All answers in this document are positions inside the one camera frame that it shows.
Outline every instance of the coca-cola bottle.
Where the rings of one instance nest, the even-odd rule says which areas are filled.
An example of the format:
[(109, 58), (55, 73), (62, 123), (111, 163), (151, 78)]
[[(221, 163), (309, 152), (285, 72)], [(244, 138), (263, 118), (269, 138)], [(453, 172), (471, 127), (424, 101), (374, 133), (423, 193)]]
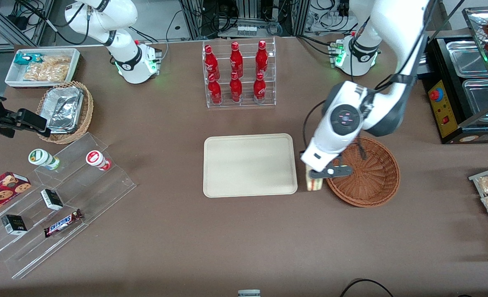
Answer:
[(231, 61), (231, 71), (236, 71), (239, 78), (242, 77), (244, 75), (244, 62), (242, 61), (242, 53), (240, 53), (238, 42), (231, 43), (229, 60)]
[(265, 73), (268, 70), (268, 52), (266, 51), (266, 41), (259, 41), (259, 50), (255, 56), (256, 73)]
[(266, 100), (266, 83), (264, 82), (264, 74), (257, 73), (257, 79), (253, 84), (253, 100), (256, 104), (263, 104)]
[(231, 89), (231, 100), (235, 103), (242, 101), (242, 83), (240, 82), (239, 75), (236, 71), (231, 73), (229, 88)]
[(218, 60), (213, 54), (213, 48), (210, 45), (206, 45), (204, 47), (206, 51), (206, 60), (204, 63), (206, 64), (206, 69), (208, 70), (208, 77), (210, 74), (214, 74), (214, 79), (220, 79), (220, 71), (218, 71)]
[(220, 90), (220, 85), (216, 82), (214, 73), (208, 76), (208, 90), (209, 96), (211, 98), (211, 102), (214, 105), (221, 105), (222, 104), (222, 90)]

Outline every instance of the tabletop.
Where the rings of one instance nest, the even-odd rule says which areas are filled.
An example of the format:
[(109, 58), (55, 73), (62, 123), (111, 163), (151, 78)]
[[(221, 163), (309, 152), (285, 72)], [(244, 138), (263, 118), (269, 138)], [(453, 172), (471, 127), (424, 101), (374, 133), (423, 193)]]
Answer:
[[(467, 180), (488, 169), (488, 144), (440, 144), (421, 83), (400, 128), (378, 138), (401, 171), (386, 205), (353, 207), (326, 186), (307, 192), (298, 158), (295, 194), (204, 196), (208, 137), (288, 133), (297, 155), (306, 113), (349, 79), (299, 39), (276, 43), (277, 105), (239, 110), (207, 109), (202, 42), (172, 43), (161, 75), (140, 85), (118, 75), (105, 47), (79, 47), (74, 79), (95, 102), (89, 131), (138, 186), (25, 278), (12, 280), (0, 262), (0, 296), (218, 297), (261, 289), (264, 297), (329, 297), (355, 278), (378, 280), (396, 296), (488, 296), (488, 216)], [(395, 71), (393, 52), (381, 49), (356, 83), (374, 87)], [(5, 107), (35, 111), (44, 92), (8, 87)], [(309, 136), (319, 120), (319, 113), (310, 118)], [(31, 172), (32, 149), (63, 147), (31, 132), (0, 135), (0, 174)], [(357, 284), (350, 295), (384, 296), (380, 290)]]

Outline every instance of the red emergency stop button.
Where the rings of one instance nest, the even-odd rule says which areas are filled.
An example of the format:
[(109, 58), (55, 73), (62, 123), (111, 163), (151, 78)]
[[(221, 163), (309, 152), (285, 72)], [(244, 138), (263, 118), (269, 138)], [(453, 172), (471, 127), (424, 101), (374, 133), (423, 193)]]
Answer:
[(431, 99), (433, 101), (437, 100), (438, 96), (439, 96), (439, 94), (438, 94), (437, 90), (433, 90), (433, 91), (431, 91), (431, 93), (429, 93), (429, 99)]

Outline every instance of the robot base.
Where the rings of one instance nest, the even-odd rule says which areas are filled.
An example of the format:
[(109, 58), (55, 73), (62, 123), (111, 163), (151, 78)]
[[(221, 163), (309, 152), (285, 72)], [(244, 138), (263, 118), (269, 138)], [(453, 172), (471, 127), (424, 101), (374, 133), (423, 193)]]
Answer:
[(138, 45), (142, 50), (142, 58), (132, 70), (125, 71), (116, 63), (119, 74), (129, 83), (143, 83), (153, 75), (159, 75), (161, 67), (161, 51), (156, 52), (148, 45)]
[[(331, 43), (328, 46), (329, 54), (335, 54), (336, 57), (330, 57), (330, 66), (332, 68), (339, 68), (344, 73), (350, 75), (350, 59), (351, 52), (348, 48), (348, 42), (352, 39), (352, 36), (346, 36), (344, 39), (338, 39), (335, 43)], [(352, 75), (360, 76), (369, 72), (369, 69), (376, 63), (376, 56), (378, 52), (374, 53), (372, 58), (365, 62), (359, 62), (356, 58), (352, 61)]]

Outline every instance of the brown woven basket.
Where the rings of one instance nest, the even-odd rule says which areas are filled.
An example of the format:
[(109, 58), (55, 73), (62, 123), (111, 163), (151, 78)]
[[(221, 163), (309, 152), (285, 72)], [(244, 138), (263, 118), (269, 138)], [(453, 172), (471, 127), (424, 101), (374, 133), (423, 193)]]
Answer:
[(361, 137), (361, 145), (367, 155), (361, 158), (356, 143), (349, 145), (341, 154), (343, 163), (353, 169), (348, 177), (327, 179), (333, 192), (344, 201), (359, 207), (376, 207), (387, 203), (400, 185), (400, 169), (395, 157), (382, 144), (368, 137)]
[[(84, 91), (81, 114), (78, 119), (78, 128), (72, 134), (51, 134), (50, 137), (43, 137), (42, 135), (39, 135), (38, 137), (40, 137), (44, 141), (54, 142), (57, 144), (68, 144), (80, 139), (84, 135), (84, 133), (86, 133), (88, 127), (90, 126), (90, 122), (92, 120), (92, 112), (93, 112), (92, 94), (88, 92), (88, 89), (82, 83), (77, 81), (70, 81), (67, 83), (63, 83), (53, 88), (59, 89), (59, 88), (68, 88), (68, 87), (78, 87)], [(42, 96), (42, 100), (38, 104), (38, 108), (37, 108), (38, 115), (40, 115), (40, 111), (42, 110), (42, 104), (44, 104), (45, 98), (46, 98), (46, 94)]]

